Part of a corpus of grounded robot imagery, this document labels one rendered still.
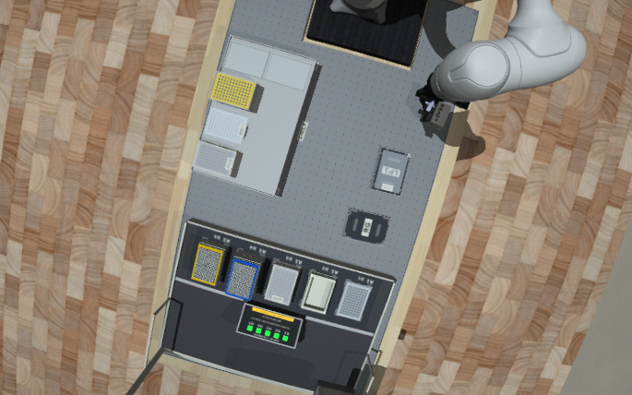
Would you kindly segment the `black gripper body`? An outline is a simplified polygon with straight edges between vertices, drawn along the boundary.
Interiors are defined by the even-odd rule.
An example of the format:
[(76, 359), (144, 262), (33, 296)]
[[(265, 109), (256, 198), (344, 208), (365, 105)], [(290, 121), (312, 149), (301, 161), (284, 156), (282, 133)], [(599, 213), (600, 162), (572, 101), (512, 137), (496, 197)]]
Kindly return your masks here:
[(429, 102), (431, 102), (432, 100), (434, 100), (434, 101), (435, 101), (435, 104), (437, 104), (438, 102), (444, 102), (444, 101), (443, 101), (443, 100), (441, 100), (441, 99), (439, 99), (439, 98), (437, 98), (437, 97), (435, 96), (434, 92), (432, 91), (430, 78), (431, 78), (431, 76), (433, 75), (433, 73), (434, 73), (434, 72), (432, 72), (432, 73), (431, 73), (431, 75), (429, 76), (429, 78), (427, 79), (427, 89), (428, 89), (428, 92), (429, 92)]

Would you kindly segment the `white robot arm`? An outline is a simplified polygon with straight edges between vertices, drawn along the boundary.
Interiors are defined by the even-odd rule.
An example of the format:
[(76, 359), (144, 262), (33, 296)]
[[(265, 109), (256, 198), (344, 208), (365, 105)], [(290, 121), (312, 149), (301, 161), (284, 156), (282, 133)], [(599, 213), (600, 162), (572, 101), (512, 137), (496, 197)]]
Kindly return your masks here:
[[(330, 11), (382, 24), (387, 2), (333, 0)], [(468, 42), (453, 50), (435, 67), (431, 88), (436, 97), (468, 110), (470, 102), (565, 78), (582, 65), (586, 52), (582, 33), (565, 24), (551, 0), (518, 0), (505, 37)]]

